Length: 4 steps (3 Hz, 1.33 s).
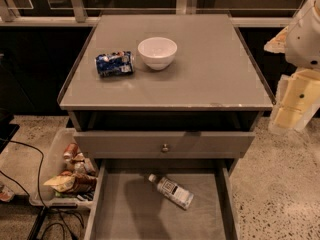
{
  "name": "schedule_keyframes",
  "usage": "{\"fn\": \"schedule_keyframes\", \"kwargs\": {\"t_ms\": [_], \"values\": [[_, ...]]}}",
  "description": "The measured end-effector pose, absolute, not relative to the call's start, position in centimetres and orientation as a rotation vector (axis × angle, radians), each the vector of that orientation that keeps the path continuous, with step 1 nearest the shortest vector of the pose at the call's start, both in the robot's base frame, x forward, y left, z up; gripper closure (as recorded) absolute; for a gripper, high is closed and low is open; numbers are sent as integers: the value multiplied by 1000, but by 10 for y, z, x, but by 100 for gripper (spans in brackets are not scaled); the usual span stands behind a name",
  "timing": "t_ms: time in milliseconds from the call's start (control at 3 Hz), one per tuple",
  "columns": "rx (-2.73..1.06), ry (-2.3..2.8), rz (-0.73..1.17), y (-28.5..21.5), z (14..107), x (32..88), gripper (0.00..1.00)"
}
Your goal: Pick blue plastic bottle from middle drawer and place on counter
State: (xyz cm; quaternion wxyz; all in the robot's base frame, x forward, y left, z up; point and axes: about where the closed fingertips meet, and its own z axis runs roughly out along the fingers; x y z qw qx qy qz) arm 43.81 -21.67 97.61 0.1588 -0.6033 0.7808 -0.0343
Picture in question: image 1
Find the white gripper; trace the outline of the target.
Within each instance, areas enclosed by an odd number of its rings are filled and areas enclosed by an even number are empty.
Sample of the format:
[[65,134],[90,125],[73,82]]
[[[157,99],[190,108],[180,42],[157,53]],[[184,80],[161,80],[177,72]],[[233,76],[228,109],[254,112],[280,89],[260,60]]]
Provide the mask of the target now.
[[264,45],[270,53],[285,53],[298,68],[291,76],[282,75],[277,86],[269,130],[302,131],[320,108],[320,22],[303,17],[283,28]]

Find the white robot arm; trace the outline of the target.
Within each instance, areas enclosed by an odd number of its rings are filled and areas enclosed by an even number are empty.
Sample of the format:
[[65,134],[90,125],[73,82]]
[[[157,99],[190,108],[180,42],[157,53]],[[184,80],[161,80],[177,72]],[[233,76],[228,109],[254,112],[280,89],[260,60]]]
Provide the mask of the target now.
[[291,76],[282,75],[278,82],[268,128],[276,134],[301,131],[319,109],[320,0],[307,0],[264,50],[283,53],[296,67]]

